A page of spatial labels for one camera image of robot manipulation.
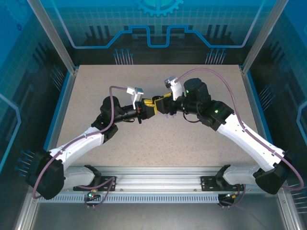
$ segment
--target metal bracket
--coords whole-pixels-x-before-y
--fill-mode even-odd
[[[101,179],[100,179],[100,183],[99,184],[102,184],[104,181],[107,181],[108,179],[110,179],[112,176],[101,176]],[[116,187],[116,177],[114,176],[114,181],[113,181],[113,184],[112,184],[112,187],[111,187],[111,190],[110,192],[114,192],[115,191],[115,187]],[[107,192],[110,185],[111,185],[112,181],[106,183],[104,186],[101,186],[100,188],[98,188],[97,190],[99,192]],[[84,188],[79,188],[79,187],[74,187],[73,188],[74,191],[89,191],[89,189],[84,189]]]
[[[242,184],[239,185],[240,191],[244,190],[244,186]],[[229,192],[236,192],[238,191],[237,185],[228,184],[225,186],[225,189],[220,188],[220,186],[216,183],[215,176],[201,176],[201,190],[203,192],[220,192],[220,191],[229,191]]]

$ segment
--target enclosure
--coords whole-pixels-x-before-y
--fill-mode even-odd
[[[255,161],[179,115],[118,124],[111,140],[73,162],[117,177],[94,210],[83,205],[86,192],[69,188],[35,200],[25,182],[32,154],[90,127],[109,86],[140,87],[152,98],[168,92],[165,79],[195,68],[225,77],[243,121],[294,153],[292,164],[305,180],[306,11],[299,0],[3,0],[1,229],[306,229],[305,188],[270,195],[247,185],[240,208],[219,207],[220,193],[202,191],[200,178]],[[192,77],[233,107],[216,76],[199,71],[186,79]],[[121,106],[131,104],[126,92],[113,94]],[[299,181],[291,173],[286,183]]]

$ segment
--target glass panel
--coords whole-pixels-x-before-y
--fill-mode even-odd
[[[307,3],[289,1],[250,69],[268,130],[275,145],[295,155],[307,176]],[[297,179],[289,180],[296,184]],[[306,215],[306,190],[293,192]]]
[[[242,64],[275,0],[42,3],[76,65]]]
[[[0,222],[13,229],[28,189],[23,153],[43,147],[67,70],[25,0],[1,1],[0,22]]]

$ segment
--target vertical metal post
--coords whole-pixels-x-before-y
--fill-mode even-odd
[[[34,14],[36,15],[37,19],[41,23],[42,27],[44,28],[47,36],[49,37],[51,43],[55,47],[57,53],[59,54],[60,58],[64,62],[67,70],[74,74],[75,72],[75,65],[73,64],[71,57],[69,56],[64,44],[62,43],[57,30],[54,28],[45,8],[43,7],[42,3],[39,0],[27,0],[29,5],[31,6]]]
[[[272,8],[271,13],[265,21],[254,45],[250,49],[250,52],[248,53],[248,56],[243,63],[243,73],[246,73],[253,64],[264,42],[266,41],[273,27],[275,26],[279,16],[282,14],[287,2],[288,0],[276,0],[276,3]]]

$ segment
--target speckled tabletop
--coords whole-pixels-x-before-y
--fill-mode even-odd
[[[237,65],[90,65],[80,66],[59,136],[58,145],[80,135],[100,114],[100,106],[108,96],[109,86],[139,87],[144,98],[167,93],[164,80],[185,72],[208,67],[225,77],[235,94],[243,121],[256,130],[244,83]],[[198,77],[208,86],[214,100],[220,100],[233,108],[227,88],[222,81],[208,72],[195,72],[189,78]],[[120,105],[131,104],[128,94],[113,90]],[[196,116],[188,115],[195,120]],[[223,166],[252,165],[254,160],[231,140],[212,129],[185,121],[181,115],[167,119],[159,113],[141,125],[118,123],[118,132],[105,144],[89,151],[73,164],[82,166]]]

